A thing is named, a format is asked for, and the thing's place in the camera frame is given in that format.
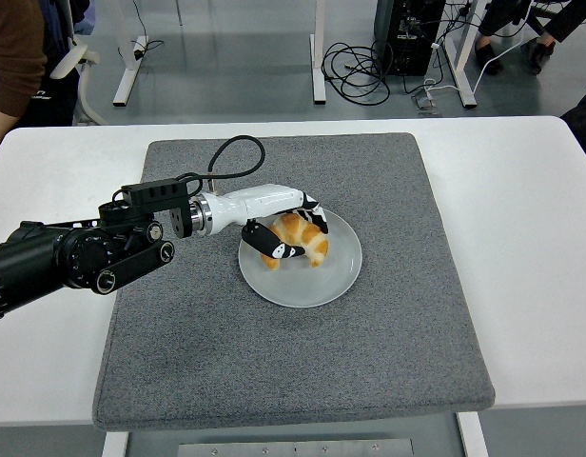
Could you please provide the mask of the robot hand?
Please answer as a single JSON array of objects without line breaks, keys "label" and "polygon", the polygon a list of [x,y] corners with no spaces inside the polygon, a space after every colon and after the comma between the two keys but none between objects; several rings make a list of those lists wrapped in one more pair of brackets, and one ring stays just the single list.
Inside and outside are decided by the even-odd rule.
[{"label": "robot hand", "polygon": [[198,197],[204,216],[203,235],[219,233],[236,224],[243,227],[243,240],[258,252],[274,259],[305,254],[301,242],[287,244],[259,219],[293,212],[307,217],[322,233],[328,232],[326,216],[320,204],[305,192],[285,186],[268,184],[216,196],[206,193]]}]

